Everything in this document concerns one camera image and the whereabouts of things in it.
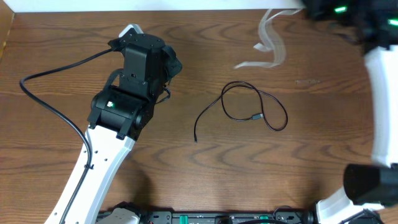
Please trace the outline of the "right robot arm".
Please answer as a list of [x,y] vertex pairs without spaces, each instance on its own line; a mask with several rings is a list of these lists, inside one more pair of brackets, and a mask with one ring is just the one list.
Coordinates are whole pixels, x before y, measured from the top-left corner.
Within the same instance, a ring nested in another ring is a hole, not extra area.
[[343,186],[316,203],[302,223],[380,223],[397,205],[397,0],[304,0],[313,21],[354,27],[363,47],[373,99],[371,165],[350,164]]

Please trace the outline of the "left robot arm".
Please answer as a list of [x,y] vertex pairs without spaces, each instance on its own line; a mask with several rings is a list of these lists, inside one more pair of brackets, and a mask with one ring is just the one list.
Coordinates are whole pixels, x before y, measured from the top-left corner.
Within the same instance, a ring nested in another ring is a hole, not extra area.
[[171,46],[154,35],[130,31],[109,45],[124,56],[91,102],[83,147],[47,223],[94,223],[122,161],[132,150],[166,83],[182,70]]

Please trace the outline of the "cardboard box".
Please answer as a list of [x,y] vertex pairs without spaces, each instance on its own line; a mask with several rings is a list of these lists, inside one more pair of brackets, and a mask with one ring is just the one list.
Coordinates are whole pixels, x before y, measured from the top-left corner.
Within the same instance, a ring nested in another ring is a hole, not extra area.
[[15,14],[3,0],[1,0],[0,7],[0,56],[2,57]]

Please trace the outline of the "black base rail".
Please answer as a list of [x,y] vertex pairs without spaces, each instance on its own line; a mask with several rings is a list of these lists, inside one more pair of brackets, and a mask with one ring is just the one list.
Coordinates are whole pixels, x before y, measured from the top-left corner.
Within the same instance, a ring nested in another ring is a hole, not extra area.
[[141,209],[123,202],[113,211],[101,212],[96,223],[137,224],[242,224],[242,223],[317,223],[315,212],[279,207],[272,212],[176,212],[171,208]]

